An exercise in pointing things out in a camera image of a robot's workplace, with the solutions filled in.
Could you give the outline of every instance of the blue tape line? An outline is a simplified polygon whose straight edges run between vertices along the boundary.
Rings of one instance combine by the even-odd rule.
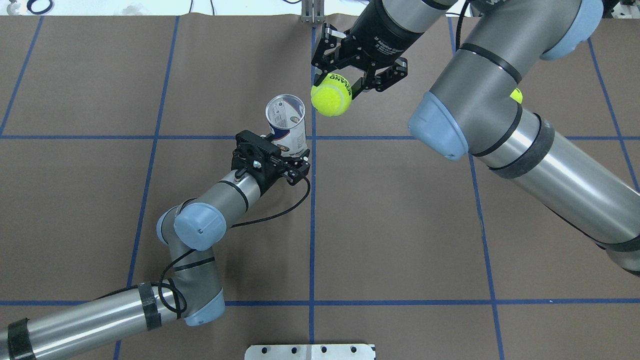
[[[620,138],[620,147],[622,147],[622,153],[625,155],[625,161],[627,162],[627,167],[629,168],[629,173],[631,174],[631,180],[633,180],[634,182],[636,191],[640,192],[640,186],[638,186],[636,172],[634,171],[634,167],[631,164],[631,159],[629,158],[629,153],[627,152],[627,146],[625,145],[625,141],[622,139],[622,131],[620,131],[620,125],[618,124],[616,113],[615,111],[613,111],[613,106],[611,105],[611,99],[609,98],[607,87],[604,85],[604,79],[602,77],[602,73],[600,72],[600,66],[598,64],[598,59],[596,58],[596,52],[593,49],[593,43],[591,42],[590,37],[587,39],[587,42],[589,43],[589,51],[591,52],[591,59],[593,59],[593,66],[596,69],[596,74],[598,75],[600,87],[602,87],[602,93],[604,94],[604,98],[607,101],[607,107],[609,108],[609,113],[611,114],[611,120],[613,120],[613,126],[616,128],[616,133],[618,134],[618,138]]]
[[[316,41],[316,27],[311,28],[311,51],[314,50]],[[314,67],[311,66],[311,85],[314,84]],[[316,299],[316,163],[317,163],[317,129],[316,109],[311,107],[311,151],[313,162],[311,163],[311,212],[309,234],[309,343],[316,341],[315,334],[315,308],[313,301]]]
[[[4,127],[6,126],[6,122],[7,120],[9,120],[9,114],[11,113],[11,108],[13,106],[15,96],[18,94],[18,88],[20,88],[20,83],[22,82],[22,76],[24,75],[24,71],[27,69],[27,65],[29,64],[29,59],[31,58],[31,53],[33,52],[33,48],[36,45],[36,40],[38,39],[38,34],[40,33],[40,28],[42,27],[43,21],[44,21],[44,16],[41,16],[40,20],[38,21],[38,26],[36,27],[36,31],[35,33],[33,33],[33,38],[31,39],[31,45],[29,45],[27,56],[24,58],[24,63],[22,63],[22,68],[20,69],[18,80],[16,80],[15,86],[13,87],[13,92],[11,93],[11,99],[9,99],[9,104],[7,105],[6,111],[4,112],[4,118],[2,119],[2,124],[0,125],[0,135],[2,135],[4,131]]]
[[[491,305],[491,300],[317,300],[316,306],[450,306]]]
[[[498,305],[640,304],[640,299],[523,299],[496,300]]]
[[[0,300],[0,306],[76,306],[82,300]]]
[[[160,140],[235,140],[235,135],[159,135]]]
[[[166,72],[164,75],[164,85],[162,90],[162,96],[160,98],[160,106],[158,109],[158,118],[156,120],[156,131],[154,133],[154,143],[151,146],[151,156],[149,157],[149,165],[147,168],[147,179],[145,180],[145,189],[142,194],[142,202],[140,205],[140,215],[138,216],[138,227],[136,229],[136,238],[133,243],[133,250],[131,252],[131,263],[129,265],[129,275],[127,277],[127,286],[131,286],[133,282],[133,273],[136,268],[136,258],[138,257],[138,245],[140,244],[140,234],[142,232],[142,221],[145,217],[145,209],[147,207],[147,196],[149,193],[149,183],[151,182],[151,174],[153,172],[154,162],[156,160],[156,149],[160,132],[160,124],[162,122],[162,114],[164,108],[164,99],[166,97],[166,89],[169,85],[169,76],[171,73],[171,63],[173,60],[173,50],[175,49],[175,39],[178,34],[178,23],[180,22],[180,17],[175,17],[175,25],[173,26],[173,38],[171,41],[171,49],[169,50],[169,60],[166,64]]]
[[[122,340],[116,341],[116,347],[113,351],[113,360],[118,360],[120,357],[120,345],[122,344]]]
[[[493,325],[495,326],[495,337],[498,343],[498,355],[500,360],[504,360],[504,348],[502,346],[502,331],[500,330],[500,318],[498,317],[498,305],[495,300],[495,287],[493,285],[493,272],[491,270],[491,259],[489,257],[489,246],[486,242],[486,229],[484,227],[484,216],[482,212],[482,203],[480,201],[480,190],[478,187],[477,176],[476,176],[476,165],[474,164],[474,159],[471,154],[468,155],[469,164],[471,167],[471,178],[474,184],[474,193],[476,196],[476,209],[478,213],[478,217],[480,219],[480,226],[482,229],[482,244],[484,251],[484,265],[486,267],[486,276],[487,281],[489,282],[489,294],[491,296],[492,302],[492,311],[493,311]]]
[[[83,300],[0,300],[0,306],[78,306]],[[640,304],[639,298],[468,299],[468,300],[231,300],[226,306],[469,306],[469,305]]]
[[[313,114],[315,113],[315,110],[312,111],[312,121],[313,121]],[[367,135],[346,135],[346,136],[338,136],[338,135],[321,135],[321,136],[316,136],[316,140],[416,140],[416,138],[414,138],[413,136],[406,136],[406,135],[402,135],[402,136],[394,136],[394,135],[390,135],[390,136],[385,136],[385,135],[374,135],[374,136],[367,136]]]
[[[451,52],[456,53],[456,41],[455,34],[453,32],[453,23],[451,22],[451,18],[447,17],[447,21],[449,22],[449,40],[451,40]]]
[[[226,306],[309,306],[307,300],[225,301]]]
[[[5,140],[153,140],[154,135],[0,135]],[[158,135],[158,140],[235,140],[234,135]],[[566,136],[569,140],[640,140],[640,136]],[[416,140],[404,135],[318,135],[316,140]]]

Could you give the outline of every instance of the blue joint cap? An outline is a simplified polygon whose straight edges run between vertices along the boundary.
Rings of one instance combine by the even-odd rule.
[[[173,229],[185,245],[204,251],[222,239],[227,231],[227,221],[215,207],[194,202],[175,217]]]
[[[426,92],[409,120],[409,132],[449,160],[458,160],[469,144],[449,110],[431,92]]]
[[[193,313],[191,316],[184,318],[184,321],[189,326],[198,326],[203,323],[212,322],[213,320],[222,316],[225,313],[225,297],[222,295],[222,290],[211,299],[207,305],[203,306],[200,310]]]
[[[586,41],[595,31],[602,18],[602,0],[582,0],[573,24],[556,46],[540,56],[542,60],[556,60],[569,54],[579,43]]]

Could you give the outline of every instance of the black wire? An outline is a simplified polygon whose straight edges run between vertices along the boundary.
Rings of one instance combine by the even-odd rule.
[[[300,206],[300,204],[302,204],[302,202],[309,196],[309,193],[311,192],[311,182],[309,181],[309,179],[307,179],[307,177],[303,177],[302,179],[304,179],[304,181],[307,183],[307,192],[305,192],[305,194],[302,197],[302,199],[300,199],[294,206],[291,206],[289,209],[286,209],[285,211],[283,211],[281,213],[277,213],[275,215],[271,215],[270,217],[261,218],[261,219],[258,219],[258,220],[247,221],[247,222],[241,222],[241,223],[238,223],[236,225],[233,225],[232,227],[240,227],[240,226],[257,224],[259,222],[272,220],[272,219],[275,219],[277,217],[280,217],[282,215],[285,215],[285,214],[288,214],[288,213],[292,212],[294,209],[296,209],[298,206]],[[177,264],[180,260],[182,260],[182,259],[186,258],[187,256],[189,256],[190,254],[192,254],[195,250],[196,249],[190,249],[187,252],[185,252],[184,254],[178,256],[175,260],[173,260],[169,265],[167,265],[164,268],[164,270],[162,271],[162,273],[160,275],[160,281],[151,283],[152,286],[157,286],[158,295],[159,295],[160,301],[162,302],[162,305],[164,305],[172,313],[176,313],[178,319],[182,316],[182,313],[184,313],[187,310],[187,299],[185,299],[185,297],[182,294],[182,292],[180,292],[180,290],[178,290],[173,285],[173,283],[165,284],[163,281],[164,281],[164,277],[166,276],[166,273],[169,272],[169,270],[175,264]],[[137,289],[137,288],[138,288],[138,285],[128,286],[126,288],[118,289],[118,290],[112,291],[112,292],[110,292],[108,294],[105,294],[105,295],[97,298],[96,300],[103,299],[105,297],[110,297],[112,295],[116,295],[116,294],[123,293],[125,291],[129,291],[129,290],[132,290],[132,289]],[[162,288],[166,288],[166,289],[169,289],[169,290],[172,291],[173,299],[174,299],[177,307],[173,307],[173,306],[169,305],[169,303],[164,298],[164,294],[162,292]]]
[[[460,48],[460,35],[462,32],[462,20],[465,18],[465,14],[467,12],[467,8],[469,7],[469,0],[465,1],[465,4],[462,6],[462,10],[460,10],[460,17],[458,17],[458,26],[456,28],[456,50]]]
[[[281,213],[277,213],[275,215],[271,215],[270,217],[266,217],[266,218],[262,218],[262,219],[258,219],[258,220],[247,221],[247,222],[241,222],[239,224],[232,225],[231,227],[252,225],[252,224],[259,223],[259,222],[275,219],[276,217],[280,217],[280,216],[282,216],[284,214],[288,214],[288,213],[292,212],[293,209],[297,208],[300,204],[302,204],[302,202],[309,196],[309,193],[311,192],[311,183],[309,182],[309,179],[307,179],[306,177],[303,177],[303,179],[307,182],[307,192],[302,197],[302,199],[300,199],[300,201],[298,201],[294,206],[291,206],[289,209],[286,209],[285,211],[283,211]]]
[[[53,8],[53,0],[49,0],[49,5],[47,5],[46,9],[40,10],[39,12],[35,12],[35,11],[33,11],[33,9],[31,9],[31,7],[33,6],[33,3],[35,3],[35,2],[36,2],[36,0],[27,1],[27,10],[29,10],[29,12],[32,13],[33,15],[45,14],[45,13],[49,12],[49,10],[51,10]]]
[[[178,256],[175,260],[173,260],[169,265],[166,266],[166,268],[164,268],[164,270],[162,271],[162,274],[160,275],[160,284],[163,284],[164,281],[164,277],[166,275],[166,273],[169,271],[169,269],[171,269],[175,264],[177,264],[180,260],[186,258],[187,256],[189,256],[191,253],[193,253],[196,249],[190,249],[187,252],[185,252],[184,254]],[[169,309],[169,311],[171,311],[172,313],[176,313],[178,316],[178,319],[180,318],[180,316],[182,315],[183,312],[185,312],[187,310],[187,300],[184,298],[184,296],[181,295],[181,292],[178,291],[178,289],[176,289],[176,291],[173,291],[173,298],[175,300],[175,296],[176,293],[179,296],[178,301],[175,302],[176,307],[173,307],[171,305],[169,305],[169,303],[164,299],[164,294],[162,294],[161,291],[161,285],[158,285],[158,295],[160,295],[160,301],[162,302],[162,305],[164,305],[167,309]],[[184,307],[180,307],[180,300],[184,301]]]
[[[183,303],[185,303],[185,304],[187,303],[187,300],[184,298],[184,295],[183,295],[183,294],[180,292],[180,290],[178,290],[175,286],[173,286],[173,285],[171,285],[171,284],[165,284],[165,283],[163,283],[163,282],[151,282],[151,285],[152,285],[152,286],[160,286],[160,287],[162,287],[162,288],[169,289],[169,290],[171,290],[174,294],[177,294],[177,295],[178,295],[178,297],[180,298],[180,299],[179,299],[179,301],[182,301],[182,302],[183,302]],[[125,292],[125,291],[129,291],[129,290],[137,289],[138,287],[139,287],[139,285],[132,285],[132,286],[129,286],[129,287],[127,287],[127,288],[122,288],[122,289],[119,289],[119,290],[116,290],[116,291],[112,291],[112,292],[110,292],[110,293],[108,293],[108,294],[106,294],[106,295],[103,295],[103,296],[101,296],[101,297],[99,297],[99,298],[95,299],[95,300],[99,300],[99,299],[103,299],[103,298],[106,298],[106,297],[110,297],[110,296],[112,296],[112,295],[116,295],[116,294],[119,294],[119,293],[123,293],[123,292]]]

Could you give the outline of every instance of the clear plastic cup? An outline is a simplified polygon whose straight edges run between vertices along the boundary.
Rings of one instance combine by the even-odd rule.
[[[300,156],[307,147],[305,104],[297,96],[282,94],[267,103],[264,110],[273,142],[282,150],[282,156]]]

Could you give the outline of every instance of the tennis ball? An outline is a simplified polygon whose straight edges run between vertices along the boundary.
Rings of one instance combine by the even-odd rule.
[[[516,88],[516,90],[511,93],[511,98],[517,101],[518,104],[522,104],[522,92],[519,88]]]
[[[351,85],[343,76],[331,73],[311,88],[311,103],[324,116],[342,115],[351,105]]]

